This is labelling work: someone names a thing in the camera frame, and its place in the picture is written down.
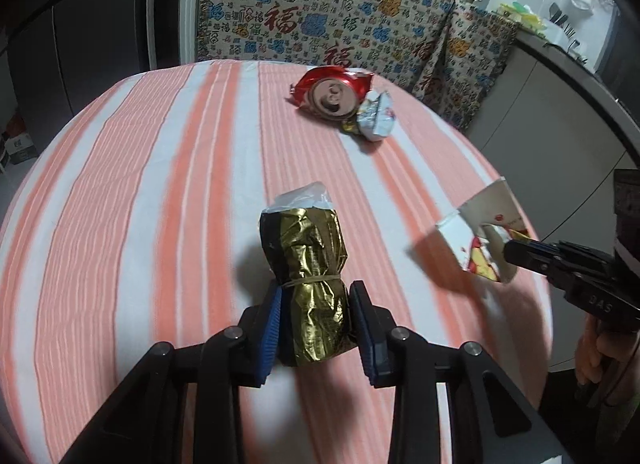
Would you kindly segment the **person's right hand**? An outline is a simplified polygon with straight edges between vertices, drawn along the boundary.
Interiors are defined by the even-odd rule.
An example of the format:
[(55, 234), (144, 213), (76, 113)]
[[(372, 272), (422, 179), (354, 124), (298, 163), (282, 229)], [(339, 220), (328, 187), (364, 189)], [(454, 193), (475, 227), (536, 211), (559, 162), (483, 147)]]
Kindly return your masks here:
[(601, 322), (586, 316), (584, 332), (578, 341), (574, 362), (580, 385), (602, 383), (605, 376), (603, 361), (617, 364), (613, 382), (606, 390), (612, 403), (618, 403), (639, 392), (639, 334), (615, 333), (602, 327)]

